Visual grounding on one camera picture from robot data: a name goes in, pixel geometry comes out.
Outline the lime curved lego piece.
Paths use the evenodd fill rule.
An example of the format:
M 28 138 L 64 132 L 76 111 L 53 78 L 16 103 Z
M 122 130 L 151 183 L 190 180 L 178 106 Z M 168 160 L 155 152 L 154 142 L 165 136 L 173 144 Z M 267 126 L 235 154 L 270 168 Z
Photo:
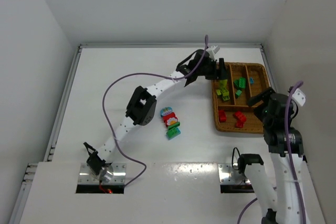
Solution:
M 227 79 L 219 80 L 219 86 L 220 86 L 221 89 L 227 88 Z

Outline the lime hollow lego brick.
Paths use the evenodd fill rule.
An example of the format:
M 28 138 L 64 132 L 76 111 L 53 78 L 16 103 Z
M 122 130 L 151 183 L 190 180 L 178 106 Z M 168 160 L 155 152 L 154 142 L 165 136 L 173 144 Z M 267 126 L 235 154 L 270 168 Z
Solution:
M 229 90 L 225 86 L 220 86 L 219 90 L 223 96 L 229 96 Z

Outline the green long lego brick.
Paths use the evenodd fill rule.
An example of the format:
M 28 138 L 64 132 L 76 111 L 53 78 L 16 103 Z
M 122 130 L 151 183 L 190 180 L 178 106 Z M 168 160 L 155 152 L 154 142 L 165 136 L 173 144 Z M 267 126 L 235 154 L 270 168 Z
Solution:
M 244 77 L 240 77 L 238 79 L 238 88 L 245 89 L 246 88 L 246 79 Z

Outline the lime square lego brick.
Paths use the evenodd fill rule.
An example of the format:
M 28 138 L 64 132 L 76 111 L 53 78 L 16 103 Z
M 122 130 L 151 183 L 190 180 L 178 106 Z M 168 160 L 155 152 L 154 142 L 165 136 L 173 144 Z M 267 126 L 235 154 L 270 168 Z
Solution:
M 222 95 L 222 100 L 223 100 L 224 102 L 229 101 L 229 100 L 230 100 L 230 97 L 229 97 L 228 95 Z

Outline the green square lego brick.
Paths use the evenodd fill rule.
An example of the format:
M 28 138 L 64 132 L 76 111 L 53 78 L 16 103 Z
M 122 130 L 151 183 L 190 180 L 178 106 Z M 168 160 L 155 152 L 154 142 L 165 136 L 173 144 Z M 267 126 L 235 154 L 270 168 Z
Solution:
M 239 98 L 241 96 L 241 94 L 242 94 L 242 91 L 241 90 L 237 90 L 235 92 L 235 97 Z

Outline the small red lego brick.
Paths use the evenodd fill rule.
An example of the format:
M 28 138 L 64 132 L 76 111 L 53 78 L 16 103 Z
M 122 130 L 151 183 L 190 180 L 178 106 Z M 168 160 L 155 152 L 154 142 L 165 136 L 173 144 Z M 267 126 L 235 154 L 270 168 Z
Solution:
M 247 120 L 246 116 L 240 111 L 235 112 L 234 117 L 243 123 L 245 123 Z

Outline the red curved lego brick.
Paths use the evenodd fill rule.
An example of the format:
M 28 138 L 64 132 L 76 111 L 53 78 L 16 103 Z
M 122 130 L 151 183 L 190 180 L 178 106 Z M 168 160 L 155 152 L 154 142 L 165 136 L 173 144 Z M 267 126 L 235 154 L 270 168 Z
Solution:
M 236 122 L 235 127 L 242 129 L 242 128 L 244 127 L 244 122 L 241 121 L 241 120 L 238 120 L 238 121 Z

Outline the green and blue lego stack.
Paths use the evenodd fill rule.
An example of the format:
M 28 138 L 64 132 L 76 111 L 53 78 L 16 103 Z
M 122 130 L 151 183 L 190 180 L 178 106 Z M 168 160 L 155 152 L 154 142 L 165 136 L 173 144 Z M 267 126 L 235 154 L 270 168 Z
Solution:
M 179 130 L 178 127 L 172 128 L 170 130 L 167 131 L 166 136 L 169 140 L 177 137 L 178 135 L 180 135 L 181 131 Z

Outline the red long lego brick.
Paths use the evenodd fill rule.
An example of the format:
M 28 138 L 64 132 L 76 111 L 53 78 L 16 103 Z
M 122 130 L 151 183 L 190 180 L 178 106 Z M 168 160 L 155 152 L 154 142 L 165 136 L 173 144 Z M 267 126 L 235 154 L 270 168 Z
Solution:
M 226 113 L 224 110 L 218 110 L 218 120 L 220 123 L 227 121 Z

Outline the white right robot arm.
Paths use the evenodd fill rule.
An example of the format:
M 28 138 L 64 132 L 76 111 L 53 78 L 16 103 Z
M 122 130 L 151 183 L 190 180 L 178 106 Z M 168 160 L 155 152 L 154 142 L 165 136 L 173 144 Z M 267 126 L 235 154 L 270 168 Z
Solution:
M 238 172 L 246 177 L 261 208 L 261 223 L 309 223 L 301 189 L 301 168 L 304 162 L 303 140 L 291 127 L 294 115 L 293 93 L 277 93 L 268 88 L 248 100 L 255 116 L 262 122 L 264 140 L 275 171 L 273 186 L 266 174 L 264 161 L 258 154 L 241 154 Z

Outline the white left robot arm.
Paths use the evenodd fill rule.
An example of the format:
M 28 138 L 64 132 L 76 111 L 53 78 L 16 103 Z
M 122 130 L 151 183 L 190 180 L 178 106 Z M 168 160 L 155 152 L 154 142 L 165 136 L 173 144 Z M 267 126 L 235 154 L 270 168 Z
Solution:
M 110 127 L 111 137 L 98 149 L 95 149 L 86 142 L 84 143 L 89 154 L 87 165 L 93 174 L 97 177 L 102 175 L 103 170 L 109 167 L 112 163 L 108 161 L 108 158 L 112 156 L 114 150 L 118 150 L 126 159 L 143 166 L 143 171 L 140 172 L 140 175 L 142 175 L 144 171 L 146 171 L 146 165 L 139 160 L 127 156 L 121 150 L 122 140 L 133 130 L 141 126 L 146 126 L 152 121 L 155 114 L 156 104 L 159 99 L 178 89 L 188 86 L 196 81 L 198 77 L 205 77 L 207 80 L 226 79 L 227 71 L 224 59 L 215 59 L 215 55 L 219 50 L 219 46 L 207 46 L 205 49 L 194 51 L 182 60 L 176 66 L 175 71 L 169 76 L 140 72 L 123 76 L 110 84 L 102 98 L 102 110 L 108 126 Z M 125 117 L 123 121 L 116 129 L 114 129 L 106 112 L 105 100 L 107 94 L 117 82 L 133 76 L 154 76 L 159 77 L 162 80 L 148 87 L 138 86 L 135 88 L 125 109 Z

